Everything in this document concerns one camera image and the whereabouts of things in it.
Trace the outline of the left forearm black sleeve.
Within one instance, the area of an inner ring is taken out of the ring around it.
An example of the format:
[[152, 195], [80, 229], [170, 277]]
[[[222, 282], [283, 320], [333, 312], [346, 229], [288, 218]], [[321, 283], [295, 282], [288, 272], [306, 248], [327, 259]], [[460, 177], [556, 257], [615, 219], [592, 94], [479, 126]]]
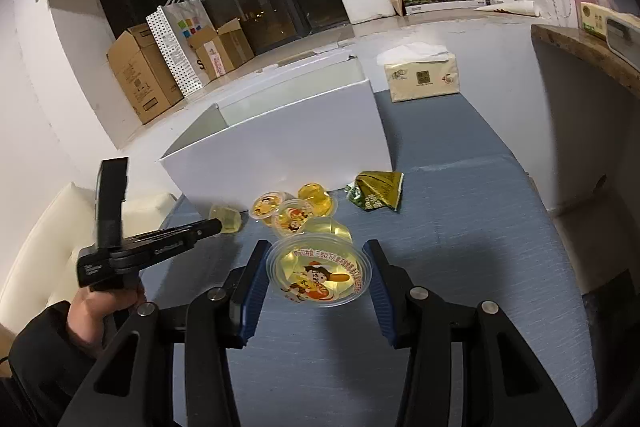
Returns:
[[56, 426], [102, 348], [104, 321], [79, 301], [47, 307], [16, 336], [1, 380], [3, 426]]

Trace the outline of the left hand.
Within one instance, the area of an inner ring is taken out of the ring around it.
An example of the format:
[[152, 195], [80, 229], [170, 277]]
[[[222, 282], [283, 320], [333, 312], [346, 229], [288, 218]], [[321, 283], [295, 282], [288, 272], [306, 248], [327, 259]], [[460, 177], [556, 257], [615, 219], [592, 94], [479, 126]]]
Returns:
[[145, 290], [141, 283], [134, 288], [114, 291], [79, 288], [67, 313], [70, 338], [82, 349], [99, 353], [103, 346], [105, 319], [115, 312], [137, 308], [145, 301]]

